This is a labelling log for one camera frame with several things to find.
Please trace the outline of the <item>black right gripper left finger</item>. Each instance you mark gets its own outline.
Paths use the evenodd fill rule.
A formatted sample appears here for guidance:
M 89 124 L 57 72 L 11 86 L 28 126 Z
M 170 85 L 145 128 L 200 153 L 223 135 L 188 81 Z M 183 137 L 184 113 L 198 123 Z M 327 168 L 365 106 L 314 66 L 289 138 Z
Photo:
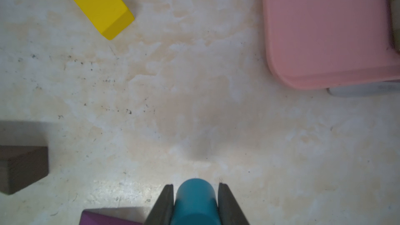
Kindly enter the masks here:
M 170 225 L 174 213 L 174 186 L 167 184 L 146 218 L 144 225 Z

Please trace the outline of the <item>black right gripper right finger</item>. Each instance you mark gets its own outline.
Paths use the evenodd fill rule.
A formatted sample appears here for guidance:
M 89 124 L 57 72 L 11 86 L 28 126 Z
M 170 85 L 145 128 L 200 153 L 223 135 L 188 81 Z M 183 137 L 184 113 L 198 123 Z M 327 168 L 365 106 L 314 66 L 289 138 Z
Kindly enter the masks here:
M 222 225 L 250 225 L 229 186 L 220 183 L 218 188 L 218 213 Z

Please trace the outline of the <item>teal cylinder block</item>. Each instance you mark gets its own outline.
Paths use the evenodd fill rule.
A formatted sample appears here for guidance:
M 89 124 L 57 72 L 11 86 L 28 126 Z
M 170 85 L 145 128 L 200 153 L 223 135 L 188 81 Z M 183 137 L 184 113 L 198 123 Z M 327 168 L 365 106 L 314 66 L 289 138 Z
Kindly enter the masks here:
M 178 188 L 172 225 L 221 224 L 216 195 L 210 183 L 203 179 L 189 179 Z

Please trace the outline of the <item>dark brown rectangular block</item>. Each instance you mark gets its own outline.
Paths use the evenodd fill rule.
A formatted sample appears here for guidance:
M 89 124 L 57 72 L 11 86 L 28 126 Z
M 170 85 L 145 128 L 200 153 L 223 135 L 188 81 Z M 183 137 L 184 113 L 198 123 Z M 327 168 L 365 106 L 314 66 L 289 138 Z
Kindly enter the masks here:
M 1 146 L 1 192 L 12 195 L 49 174 L 46 146 Z

